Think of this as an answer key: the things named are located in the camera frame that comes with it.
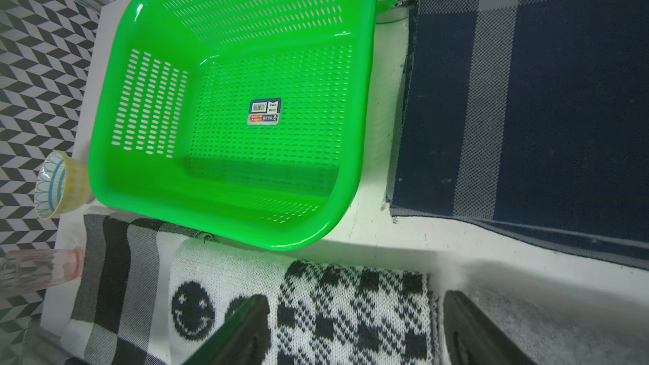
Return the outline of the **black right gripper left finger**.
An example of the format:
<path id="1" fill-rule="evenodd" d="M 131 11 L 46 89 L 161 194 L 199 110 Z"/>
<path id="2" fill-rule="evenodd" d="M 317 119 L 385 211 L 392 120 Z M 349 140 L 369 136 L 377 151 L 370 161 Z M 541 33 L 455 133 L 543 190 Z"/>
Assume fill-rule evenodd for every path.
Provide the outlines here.
<path id="1" fill-rule="evenodd" d="M 264 295 L 253 295 L 185 364 L 262 364 L 270 349 L 270 308 Z"/>

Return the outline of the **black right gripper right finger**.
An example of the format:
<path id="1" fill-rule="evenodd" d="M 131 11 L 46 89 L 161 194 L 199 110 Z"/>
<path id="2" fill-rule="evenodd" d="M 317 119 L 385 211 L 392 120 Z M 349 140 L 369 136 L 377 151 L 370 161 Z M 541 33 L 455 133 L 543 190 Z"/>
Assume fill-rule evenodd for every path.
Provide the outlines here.
<path id="1" fill-rule="evenodd" d="M 447 291 L 443 310 L 452 364 L 535 364 L 463 292 Z"/>

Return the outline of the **white smiley checkered scarf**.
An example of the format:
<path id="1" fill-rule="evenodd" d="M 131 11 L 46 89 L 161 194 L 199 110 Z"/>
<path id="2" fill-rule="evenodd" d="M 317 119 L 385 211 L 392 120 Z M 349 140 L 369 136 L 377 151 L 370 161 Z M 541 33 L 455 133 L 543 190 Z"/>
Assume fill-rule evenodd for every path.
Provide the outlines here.
<path id="1" fill-rule="evenodd" d="M 171 361 L 186 362 L 254 295 L 266 364 L 436 364 L 436 297 L 418 272 L 314 263 L 189 239 L 171 266 Z"/>

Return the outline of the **grey fuzzy scarf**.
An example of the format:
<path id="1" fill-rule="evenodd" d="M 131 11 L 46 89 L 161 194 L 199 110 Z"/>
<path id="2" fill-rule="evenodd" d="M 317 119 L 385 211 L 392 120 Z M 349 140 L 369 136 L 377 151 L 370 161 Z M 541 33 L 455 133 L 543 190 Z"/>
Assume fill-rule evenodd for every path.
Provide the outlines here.
<path id="1" fill-rule="evenodd" d="M 644 304 L 503 265 L 436 275 L 443 337 L 444 296 L 447 291 L 460 291 L 535 364 L 648 362 L 648 308 Z"/>

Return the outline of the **black grey block scarf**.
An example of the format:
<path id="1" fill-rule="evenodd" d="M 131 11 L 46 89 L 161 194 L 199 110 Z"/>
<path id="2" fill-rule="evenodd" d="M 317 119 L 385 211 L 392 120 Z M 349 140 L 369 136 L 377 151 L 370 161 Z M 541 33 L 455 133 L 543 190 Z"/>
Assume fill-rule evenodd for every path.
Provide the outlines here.
<path id="1" fill-rule="evenodd" d="M 169 284 L 174 255 L 208 234 L 133 213 L 92 207 L 63 347 L 76 363 L 169 364 Z"/>

